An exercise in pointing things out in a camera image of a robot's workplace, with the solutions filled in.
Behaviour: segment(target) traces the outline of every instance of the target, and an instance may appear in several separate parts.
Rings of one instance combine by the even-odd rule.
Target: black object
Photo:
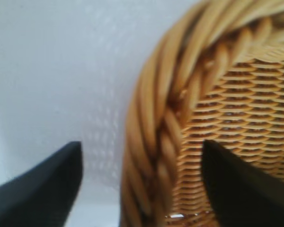
[[[284,227],[284,183],[214,141],[203,144],[202,175],[222,227]]]
[[[0,186],[0,227],[62,227],[82,179],[80,142]]]

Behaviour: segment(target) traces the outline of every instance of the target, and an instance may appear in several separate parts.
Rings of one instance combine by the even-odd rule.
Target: twisted rattan rim
[[[284,0],[204,0],[163,36],[128,111],[120,226],[164,226],[181,129],[227,70],[265,46],[284,46]]]

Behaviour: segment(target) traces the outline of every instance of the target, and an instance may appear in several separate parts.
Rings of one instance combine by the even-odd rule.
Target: white wall
[[[133,84],[194,1],[0,0],[0,184],[81,140],[85,175],[68,226],[117,226]]]

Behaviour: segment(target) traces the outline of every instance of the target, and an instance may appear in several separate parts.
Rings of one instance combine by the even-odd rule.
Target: wicker weave
[[[284,180],[284,0],[202,1],[163,36],[129,107],[121,226],[217,225],[204,139]]]

